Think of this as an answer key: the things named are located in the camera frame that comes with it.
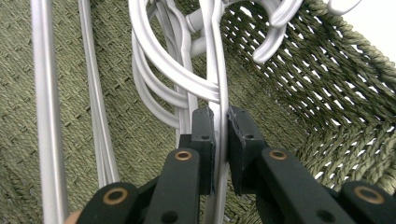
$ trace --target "brass rivet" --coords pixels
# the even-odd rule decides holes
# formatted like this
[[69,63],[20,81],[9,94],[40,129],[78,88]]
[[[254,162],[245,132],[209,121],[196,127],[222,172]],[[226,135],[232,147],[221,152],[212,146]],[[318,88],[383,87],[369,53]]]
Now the brass rivet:
[[[112,198],[111,194],[113,193],[120,193],[120,196],[117,198]],[[114,188],[109,190],[105,196],[103,197],[103,202],[108,204],[108,205],[114,205],[118,203],[122,203],[125,199],[126,196],[128,196],[128,191],[124,188]]]
[[191,159],[192,154],[189,151],[179,151],[176,155],[175,158],[180,161],[187,161]]
[[276,160],[279,160],[279,161],[283,161],[288,157],[288,155],[281,150],[275,149],[275,150],[270,151],[270,157],[272,157]]
[[374,189],[370,189],[365,186],[357,186],[353,191],[359,198],[367,203],[381,204],[385,202],[384,197]]

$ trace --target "plastic hanger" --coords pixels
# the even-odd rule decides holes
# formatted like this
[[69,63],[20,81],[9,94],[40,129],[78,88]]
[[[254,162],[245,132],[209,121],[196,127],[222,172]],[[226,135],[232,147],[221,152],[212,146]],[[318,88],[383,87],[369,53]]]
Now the plastic hanger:
[[[262,7],[265,8],[265,10],[268,12],[268,14],[272,15],[277,8],[280,7],[281,3],[278,0],[272,0],[272,1],[254,1],[255,3],[258,3]],[[210,58],[211,60],[207,61],[207,81],[210,81],[211,84],[214,84],[217,87],[218,92],[214,92],[216,96],[216,100],[209,99],[203,97],[203,95],[213,95],[213,89],[210,90],[210,88],[206,86],[202,86],[202,91],[207,91],[206,92],[200,92],[200,94],[197,94],[200,97],[203,97],[207,101],[209,101],[209,107],[214,111],[215,114],[215,130],[217,131],[218,134],[218,148],[219,148],[219,153],[217,154],[217,165],[216,165],[216,179],[217,179],[217,184],[216,184],[216,189],[217,189],[217,195],[214,197],[210,197],[208,199],[208,203],[206,204],[206,210],[205,210],[205,221],[207,223],[212,223],[215,221],[216,223],[222,221],[222,215],[224,212],[224,199],[225,199],[225,189],[226,189],[226,184],[227,184],[227,161],[225,158],[225,146],[226,146],[226,134],[227,134],[227,120],[226,120],[226,112],[228,108],[228,92],[227,92],[227,78],[225,74],[225,62],[224,62],[224,55],[222,52],[222,43],[221,43],[221,35],[219,31],[219,20],[222,16],[222,13],[224,11],[224,8],[226,7],[221,1],[209,1],[209,0],[201,0],[200,1],[201,5],[201,24],[203,29],[203,33],[205,34],[205,37],[201,39],[201,44],[198,49],[201,49],[205,47],[205,50],[202,50],[202,52],[206,51],[206,57]],[[164,49],[158,44],[158,40],[155,38],[154,34],[151,31],[151,28],[149,27],[149,23],[147,21],[147,17],[151,18],[150,15],[145,15],[145,7],[141,3],[141,1],[133,2],[129,4],[130,7],[130,13],[131,13],[131,21],[133,23],[133,28],[134,28],[134,36],[138,40],[138,43],[136,42],[136,39],[134,39],[134,49],[136,46],[140,46],[142,50],[144,51],[143,54],[146,54],[151,61],[163,72],[164,75],[169,76],[168,73],[177,73],[180,77],[187,78],[189,80],[192,80],[193,84],[197,84],[196,80],[194,80],[194,77],[189,77],[191,75],[195,76],[192,73],[186,72],[184,67],[180,67],[178,64],[174,66],[170,66],[171,69],[164,69],[164,64],[171,64],[175,63],[177,60],[180,58],[177,57],[177,55],[170,55],[165,52]],[[173,33],[169,33],[169,31],[164,31],[165,32],[165,37],[167,38],[167,43],[172,43],[168,44],[168,48],[174,48],[175,45],[177,45],[178,48],[181,48],[183,45],[180,45],[180,42],[177,42],[176,44],[173,42],[173,38],[176,38],[176,35],[180,35],[180,30],[177,30],[177,26],[180,25],[182,22],[181,21],[176,21],[175,18],[172,19],[172,16],[169,16],[170,20],[173,20],[172,25],[163,25],[167,26],[169,29],[170,26],[173,28]],[[190,21],[186,21],[185,26],[186,27],[192,27],[194,24]],[[273,50],[274,52],[271,51],[271,53],[275,53],[277,48],[279,47],[281,41],[283,40],[284,34],[286,31],[286,26],[282,27],[281,29],[277,29],[274,27],[270,28],[270,32],[267,35],[266,38],[266,43],[267,45],[265,46],[266,50]],[[185,48],[183,52],[189,52],[188,48]],[[142,52],[138,52],[136,55],[139,57],[139,59],[143,60],[142,57]],[[263,57],[262,55],[253,55],[254,59],[256,61],[266,61],[268,58]],[[137,75],[136,71],[137,65],[134,65],[134,76],[137,76],[138,78],[136,79],[136,87],[138,89],[141,89],[143,87],[146,88],[145,83],[142,83],[141,80],[139,79],[139,75]],[[177,85],[180,87],[184,88],[186,91],[191,91],[192,93],[196,94],[196,92],[193,92],[194,87],[190,85],[190,83],[182,82],[182,81],[176,81]],[[148,102],[153,102],[153,100],[148,100],[144,99],[144,101]]]
[[130,17],[134,34],[145,54],[157,68],[178,86],[189,87],[189,91],[207,101],[219,102],[219,87],[184,68],[162,48],[149,26],[146,3],[129,2]]
[[[136,41],[133,39],[133,45],[136,46]],[[135,63],[133,63],[133,73],[134,73],[134,84],[136,86],[136,90],[139,93],[140,97],[143,100],[143,103],[146,107],[153,113],[159,120],[166,123],[167,125],[178,128],[178,117],[171,114],[169,111],[163,109],[161,105],[159,105],[154,98],[152,98],[149,90],[147,89],[144,80],[142,79],[141,75],[139,74],[139,70]]]
[[[168,50],[170,50],[170,55],[175,59],[178,60],[180,63],[185,64],[184,66],[189,66],[190,69],[191,67],[191,58],[189,55],[187,57],[183,58],[182,53],[180,53],[179,48],[177,45],[180,46],[180,43],[177,43],[181,41],[181,44],[188,41],[189,38],[183,37],[186,36],[185,34],[181,34],[182,29],[180,29],[180,24],[181,22],[177,18],[177,15],[172,15],[179,13],[176,8],[172,8],[172,2],[171,1],[156,1],[153,2],[152,7],[156,7],[155,9],[149,9],[149,18],[152,19],[154,13],[157,14],[157,18],[162,25],[163,32],[165,33],[165,39],[166,43],[168,46]],[[184,20],[184,16],[178,15],[179,18]],[[148,86],[156,92],[159,96],[161,96],[165,101],[168,103],[175,105],[177,107],[177,112],[178,112],[178,118],[179,118],[179,127],[176,127],[175,123],[175,116],[164,116],[163,112],[165,111],[163,108],[160,108],[160,106],[156,103],[153,102],[154,99],[152,97],[148,97],[149,92],[145,91],[145,93],[142,95],[142,91],[139,93],[141,94],[142,98],[145,99],[145,104],[147,101],[151,101],[149,104],[151,106],[148,106],[150,108],[151,112],[153,112],[154,115],[157,116],[160,120],[163,122],[170,124],[172,123],[172,126],[179,130],[179,133],[177,133],[177,136],[181,133],[189,133],[191,131],[191,113],[193,110],[195,110],[198,107],[197,104],[197,99],[193,95],[189,95],[186,93],[184,90],[179,89],[179,92],[171,90],[167,88],[164,84],[161,83],[161,81],[155,77],[155,75],[152,73],[152,71],[149,69],[149,65],[146,62],[146,58],[144,56],[144,53],[142,49],[134,44],[134,66],[136,65],[137,69],[139,70],[139,75],[145,80],[145,82],[148,84]]]
[[[233,3],[241,2],[244,0],[229,1],[224,8],[230,6]],[[268,61],[277,51],[279,46],[282,44],[284,35],[286,33],[286,24],[294,16],[299,9],[302,0],[284,0],[279,1],[265,1],[265,0],[254,0],[261,5],[268,15],[270,15],[271,26],[268,30],[267,37],[262,44],[254,51],[253,60],[256,63],[265,63]],[[202,11],[198,9],[188,15],[187,17],[189,28],[192,32],[197,32],[202,29]],[[197,56],[204,53],[205,48],[205,37],[198,38],[193,42],[191,47],[191,55]]]
[[78,6],[85,58],[87,61],[98,181],[101,188],[107,184],[120,181],[120,177],[111,143],[110,131],[108,129],[105,103],[94,50],[90,1],[78,0]]
[[336,16],[342,16],[356,7],[361,0],[330,0],[327,9]]

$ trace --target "metal rivet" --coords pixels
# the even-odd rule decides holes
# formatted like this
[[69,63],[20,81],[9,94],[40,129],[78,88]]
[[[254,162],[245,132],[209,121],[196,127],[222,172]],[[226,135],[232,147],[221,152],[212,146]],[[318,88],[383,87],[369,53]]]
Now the metal rivet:
[[175,158],[180,161],[187,161],[191,159],[192,154],[189,151],[179,151],[176,155]]
[[353,191],[359,198],[367,203],[381,204],[385,202],[384,197],[374,189],[365,186],[357,186]]
[[275,149],[275,150],[270,151],[270,157],[272,157],[276,160],[279,160],[279,161],[283,161],[288,157],[288,155],[281,150]]
[[[114,194],[119,193],[120,196],[117,196],[116,198],[114,197]],[[128,196],[128,190],[124,188],[114,188],[109,190],[105,196],[103,197],[103,202],[108,205],[114,205],[118,203],[122,203],[125,199],[126,196]]]
[[163,216],[161,217],[161,221],[165,224],[171,224],[175,223],[178,220],[178,215],[177,212],[175,211],[168,211],[163,213]]
[[326,222],[326,223],[334,223],[335,222],[334,215],[332,213],[326,211],[326,210],[318,210],[317,211],[317,216],[323,222]]
[[253,134],[245,134],[244,136],[246,139],[253,139],[254,135]]

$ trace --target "silver tube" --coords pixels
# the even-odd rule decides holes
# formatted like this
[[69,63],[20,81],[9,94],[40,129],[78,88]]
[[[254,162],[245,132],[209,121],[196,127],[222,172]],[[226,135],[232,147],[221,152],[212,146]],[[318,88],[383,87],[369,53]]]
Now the silver tube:
[[32,0],[35,99],[44,223],[68,216],[50,0]]
[[[84,11],[84,6],[82,5],[81,2],[78,2],[78,8],[79,8],[79,14],[80,14],[80,20],[81,20],[81,32],[83,33],[83,39],[84,39],[84,46],[86,45],[86,37],[84,35],[84,31],[87,29],[86,24],[85,24],[85,11]],[[92,69],[91,67],[88,65],[87,62],[87,73],[88,76],[91,77],[92,76]],[[107,178],[106,178],[106,169],[105,169],[105,163],[104,163],[104,158],[103,158],[103,152],[101,149],[101,144],[100,144],[100,133],[98,132],[98,118],[97,118],[97,114],[95,113],[97,111],[97,106],[94,103],[94,92],[93,89],[90,88],[90,101],[91,101],[91,117],[92,117],[92,132],[93,132],[93,146],[95,148],[95,158],[96,158],[96,170],[97,170],[97,174],[98,174],[98,184],[99,184],[99,188],[107,185]]]
[[95,114],[97,120],[96,128],[99,132],[99,146],[103,150],[103,158],[105,162],[106,171],[109,183],[120,181],[119,172],[117,169],[116,159],[114,156],[113,146],[111,143],[110,131],[108,129],[107,117],[105,111],[105,103],[102,95],[102,87],[100,84],[99,70],[96,61],[95,48],[93,43],[93,31],[91,20],[91,6],[89,0],[78,0],[82,39],[84,42],[85,58],[87,61],[88,83],[90,88],[90,96],[92,102],[92,114]]

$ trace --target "wicker basket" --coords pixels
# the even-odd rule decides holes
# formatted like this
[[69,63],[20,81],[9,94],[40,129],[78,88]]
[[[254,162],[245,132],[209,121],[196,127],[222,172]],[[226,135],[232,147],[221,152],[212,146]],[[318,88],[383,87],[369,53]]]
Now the wicker basket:
[[[197,1],[179,1],[184,12]],[[55,43],[70,210],[97,190],[91,114],[77,1],[54,4]],[[321,1],[306,0],[279,51],[255,64],[265,12],[252,3],[224,15],[224,51],[232,105],[246,108],[273,147],[296,153],[325,186],[363,179],[396,189],[396,70]],[[0,222],[42,222],[30,8],[0,3]],[[92,1],[99,72],[123,181],[141,186],[174,148],[174,131],[155,119],[134,89],[127,1]],[[194,61],[205,73],[205,58]],[[227,198],[226,222],[260,223],[254,198]]]

